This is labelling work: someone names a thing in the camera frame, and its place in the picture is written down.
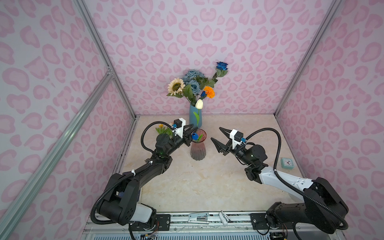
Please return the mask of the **orange carnation stem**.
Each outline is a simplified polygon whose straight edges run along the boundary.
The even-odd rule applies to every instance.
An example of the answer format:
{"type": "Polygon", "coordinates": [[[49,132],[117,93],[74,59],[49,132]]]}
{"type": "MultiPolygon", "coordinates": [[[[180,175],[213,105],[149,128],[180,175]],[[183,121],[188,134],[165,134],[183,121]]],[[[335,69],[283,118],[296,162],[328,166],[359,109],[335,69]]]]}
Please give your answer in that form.
{"type": "Polygon", "coordinates": [[[207,95],[208,95],[207,98],[209,98],[209,99],[213,99],[216,95],[214,89],[210,86],[204,87],[203,91],[207,92],[207,95]]]}

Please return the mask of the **dusty blue rose bouquet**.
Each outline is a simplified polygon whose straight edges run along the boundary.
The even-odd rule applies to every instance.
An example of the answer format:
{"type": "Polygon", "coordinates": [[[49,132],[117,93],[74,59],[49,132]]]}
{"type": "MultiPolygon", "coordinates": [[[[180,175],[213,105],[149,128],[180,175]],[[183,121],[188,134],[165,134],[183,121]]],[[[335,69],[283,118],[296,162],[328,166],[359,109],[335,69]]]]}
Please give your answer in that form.
{"type": "Polygon", "coordinates": [[[186,85],[191,85],[196,98],[196,103],[200,99],[204,87],[208,86],[208,81],[210,78],[206,77],[202,72],[198,70],[190,70],[184,75],[182,80],[186,85]]]}

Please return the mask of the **red glass vase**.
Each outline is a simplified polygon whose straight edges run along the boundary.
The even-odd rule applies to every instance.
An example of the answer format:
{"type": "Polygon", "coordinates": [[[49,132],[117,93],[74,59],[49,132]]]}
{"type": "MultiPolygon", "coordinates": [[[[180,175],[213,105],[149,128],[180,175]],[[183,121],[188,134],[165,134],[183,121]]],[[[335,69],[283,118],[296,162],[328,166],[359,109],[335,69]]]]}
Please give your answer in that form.
{"type": "Polygon", "coordinates": [[[191,157],[196,161],[201,161],[206,157],[207,151],[205,146],[205,140],[207,139],[207,134],[204,130],[198,129],[196,132],[198,135],[204,134],[204,138],[200,143],[191,142],[191,157]]]}

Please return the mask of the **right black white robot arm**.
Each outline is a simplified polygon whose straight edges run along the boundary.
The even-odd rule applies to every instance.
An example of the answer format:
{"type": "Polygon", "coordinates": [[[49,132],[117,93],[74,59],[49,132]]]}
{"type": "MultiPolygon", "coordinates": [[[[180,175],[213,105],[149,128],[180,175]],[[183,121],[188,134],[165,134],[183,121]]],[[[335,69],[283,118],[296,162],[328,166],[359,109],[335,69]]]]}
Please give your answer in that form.
{"type": "Polygon", "coordinates": [[[304,223],[311,224],[326,234],[348,229],[345,217],[349,208],[328,180],[320,177],[315,180],[305,179],[277,169],[282,138],[276,129],[262,128],[247,137],[237,130],[219,129],[228,138],[228,142],[223,144],[212,138],[217,151],[225,156],[234,155],[245,166],[245,173],[250,181],[275,187],[300,200],[297,204],[275,202],[265,215],[269,227],[304,223]],[[262,132],[273,132],[278,139],[273,166],[265,163],[268,158],[265,149],[250,141],[253,136],[262,132]]]}

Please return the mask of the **blue rose stem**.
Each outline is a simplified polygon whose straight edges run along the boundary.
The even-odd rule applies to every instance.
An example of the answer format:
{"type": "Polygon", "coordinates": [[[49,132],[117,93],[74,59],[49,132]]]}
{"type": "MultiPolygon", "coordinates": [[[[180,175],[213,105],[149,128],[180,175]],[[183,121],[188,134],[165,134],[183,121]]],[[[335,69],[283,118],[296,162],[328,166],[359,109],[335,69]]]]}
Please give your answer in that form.
{"type": "Polygon", "coordinates": [[[213,88],[218,82],[218,78],[223,78],[228,73],[228,64],[224,62],[217,62],[216,72],[213,77],[208,81],[208,87],[213,88]]]}

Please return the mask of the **cream sunflower stem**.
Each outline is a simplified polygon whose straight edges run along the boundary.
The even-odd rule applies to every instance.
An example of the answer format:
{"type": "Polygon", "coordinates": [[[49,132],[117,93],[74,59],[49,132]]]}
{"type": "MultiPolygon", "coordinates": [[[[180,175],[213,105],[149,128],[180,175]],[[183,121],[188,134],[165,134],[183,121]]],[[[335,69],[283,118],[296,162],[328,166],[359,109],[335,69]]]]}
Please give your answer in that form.
{"type": "Polygon", "coordinates": [[[191,85],[186,85],[185,82],[180,78],[173,79],[168,84],[168,97],[186,98],[188,102],[195,105],[195,95],[193,93],[191,85]]]}

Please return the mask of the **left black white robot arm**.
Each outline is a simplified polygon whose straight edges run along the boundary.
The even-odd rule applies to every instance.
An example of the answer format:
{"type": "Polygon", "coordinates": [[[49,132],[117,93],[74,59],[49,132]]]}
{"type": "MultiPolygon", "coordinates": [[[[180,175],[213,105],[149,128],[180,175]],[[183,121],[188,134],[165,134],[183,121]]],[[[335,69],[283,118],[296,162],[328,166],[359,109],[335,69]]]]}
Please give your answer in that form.
{"type": "Polygon", "coordinates": [[[182,145],[190,146],[193,135],[198,130],[194,125],[177,127],[170,126],[172,135],[159,134],[156,138],[155,149],[151,150],[144,144],[145,134],[150,127],[158,122],[149,124],[141,135],[141,145],[152,155],[146,163],[136,170],[125,174],[113,174],[101,196],[94,203],[90,219],[97,225],[142,224],[151,229],[156,225],[156,209],[138,202],[141,188],[153,178],[166,172],[173,159],[171,154],[182,145]]]}

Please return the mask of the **dark blue tulip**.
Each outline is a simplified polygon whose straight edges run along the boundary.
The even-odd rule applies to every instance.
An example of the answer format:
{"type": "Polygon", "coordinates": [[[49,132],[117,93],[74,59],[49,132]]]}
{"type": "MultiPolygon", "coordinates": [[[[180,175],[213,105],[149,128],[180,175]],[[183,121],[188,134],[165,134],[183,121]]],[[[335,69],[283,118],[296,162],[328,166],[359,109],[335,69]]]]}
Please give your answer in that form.
{"type": "Polygon", "coordinates": [[[207,96],[208,96],[208,95],[207,95],[207,92],[206,92],[206,91],[203,91],[202,94],[201,94],[200,99],[203,100],[203,99],[205,99],[207,96]]]}
{"type": "Polygon", "coordinates": [[[203,140],[203,138],[204,138],[204,134],[200,134],[200,135],[198,135],[197,133],[192,134],[192,140],[195,143],[200,143],[203,140]]]}

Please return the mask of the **teal ceramic vase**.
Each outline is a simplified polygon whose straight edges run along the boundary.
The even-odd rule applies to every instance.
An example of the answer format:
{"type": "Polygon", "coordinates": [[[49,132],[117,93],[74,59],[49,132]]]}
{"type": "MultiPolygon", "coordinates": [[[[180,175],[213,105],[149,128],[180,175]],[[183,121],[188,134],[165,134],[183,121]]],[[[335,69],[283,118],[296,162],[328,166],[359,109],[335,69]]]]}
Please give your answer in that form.
{"type": "Polygon", "coordinates": [[[202,110],[190,105],[189,124],[201,128],[203,124],[202,110]]]}

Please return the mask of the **white tulip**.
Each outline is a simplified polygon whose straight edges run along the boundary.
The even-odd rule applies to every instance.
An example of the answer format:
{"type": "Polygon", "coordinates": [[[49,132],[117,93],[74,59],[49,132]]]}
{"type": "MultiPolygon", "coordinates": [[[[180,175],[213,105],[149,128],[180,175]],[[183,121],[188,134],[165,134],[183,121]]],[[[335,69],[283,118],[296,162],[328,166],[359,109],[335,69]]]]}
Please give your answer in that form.
{"type": "Polygon", "coordinates": [[[204,103],[202,100],[198,100],[195,104],[195,110],[193,111],[194,121],[196,123],[196,126],[200,128],[202,126],[202,109],[203,109],[204,103]]]}

